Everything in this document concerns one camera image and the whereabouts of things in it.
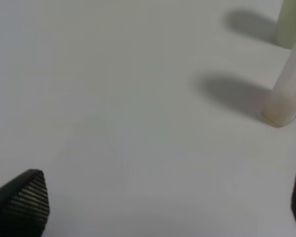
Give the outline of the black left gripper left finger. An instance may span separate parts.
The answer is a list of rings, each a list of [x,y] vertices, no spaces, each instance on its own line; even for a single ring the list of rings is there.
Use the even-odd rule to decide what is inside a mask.
[[[43,171],[29,169],[0,187],[0,237],[40,237],[49,214]]]

